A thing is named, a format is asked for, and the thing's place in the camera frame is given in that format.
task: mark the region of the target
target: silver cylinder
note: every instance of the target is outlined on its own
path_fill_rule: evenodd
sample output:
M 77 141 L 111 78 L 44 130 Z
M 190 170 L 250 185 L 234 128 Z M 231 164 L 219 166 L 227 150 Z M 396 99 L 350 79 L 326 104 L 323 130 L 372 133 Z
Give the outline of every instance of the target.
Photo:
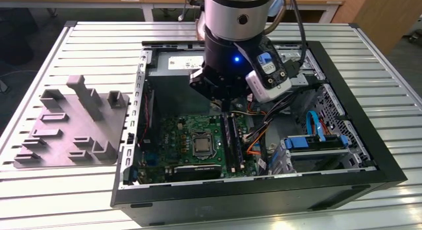
M 214 0 L 205 0 L 206 27 L 214 36 L 225 40 L 247 40 L 263 31 L 270 4 L 267 1 L 257 7 L 237 8 L 222 5 Z

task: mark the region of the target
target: motherboard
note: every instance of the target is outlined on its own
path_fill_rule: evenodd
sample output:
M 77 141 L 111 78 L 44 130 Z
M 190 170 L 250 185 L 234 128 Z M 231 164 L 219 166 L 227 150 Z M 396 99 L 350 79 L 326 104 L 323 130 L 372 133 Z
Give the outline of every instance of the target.
M 234 116 L 237 133 L 241 137 L 247 133 L 243 115 Z M 226 166 L 223 134 L 219 115 L 189 115 L 167 117 L 159 120 L 159 132 L 155 151 L 143 153 L 142 162 L 145 177 L 142 183 L 169 182 L 167 176 L 177 168 L 189 171 L 197 167 L 218 167 L 218 178 L 255 175 L 253 157 L 245 157 L 243 168 L 230 171 Z

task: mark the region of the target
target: slotted aluminum table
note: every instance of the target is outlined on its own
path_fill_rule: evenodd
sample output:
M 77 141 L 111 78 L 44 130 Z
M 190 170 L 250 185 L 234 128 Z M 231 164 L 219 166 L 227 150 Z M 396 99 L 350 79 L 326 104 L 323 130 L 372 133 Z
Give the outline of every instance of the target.
M 44 89 L 65 86 L 66 75 L 85 76 L 98 93 L 130 97 L 142 41 L 194 40 L 193 23 L 78 22 L 65 27 L 0 138 L 0 229 L 135 229 L 109 207 L 115 166 L 13 168 L 13 157 L 41 111 Z M 422 226 L 422 102 L 359 29 L 346 24 L 306 24 L 378 129 L 408 178 L 336 210 L 246 220 L 161 227 L 167 229 L 416 229 Z M 273 40 L 299 40 L 295 24 L 281 24 Z

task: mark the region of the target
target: green circuit board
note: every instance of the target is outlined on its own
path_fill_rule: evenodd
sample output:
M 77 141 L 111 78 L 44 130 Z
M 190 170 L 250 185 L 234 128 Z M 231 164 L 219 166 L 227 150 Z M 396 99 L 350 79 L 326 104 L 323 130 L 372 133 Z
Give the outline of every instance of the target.
M 237 131 L 239 136 L 247 133 L 243 115 L 235 115 Z M 213 154 L 207 157 L 194 156 L 193 140 L 198 136 L 211 139 Z M 147 182 L 165 182 L 165 166 L 179 165 L 221 165 L 221 178 L 255 175 L 255 163 L 251 157 L 245 157 L 245 168 L 238 172 L 227 172 L 225 166 L 225 153 L 221 135 L 219 116 L 190 115 L 163 118 L 159 121 L 158 151 L 146 155 L 149 162 L 145 168 Z

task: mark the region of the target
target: black case frame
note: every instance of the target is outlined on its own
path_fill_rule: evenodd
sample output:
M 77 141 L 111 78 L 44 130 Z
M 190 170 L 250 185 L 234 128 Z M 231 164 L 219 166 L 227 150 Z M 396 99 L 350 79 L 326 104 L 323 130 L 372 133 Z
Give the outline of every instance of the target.
M 202 45 L 203 42 L 159 41 L 142 44 L 157 47 Z M 298 45 L 299 42 L 273 41 L 273 44 Z M 307 41 L 307 49 L 323 71 L 344 109 L 346 119 L 352 123 L 378 170 L 289 178 L 257 178 L 258 180 L 243 182 L 118 189 L 119 158 L 110 205 L 121 209 L 142 227 L 334 209 L 368 192 L 387 189 L 407 179 L 320 43 Z

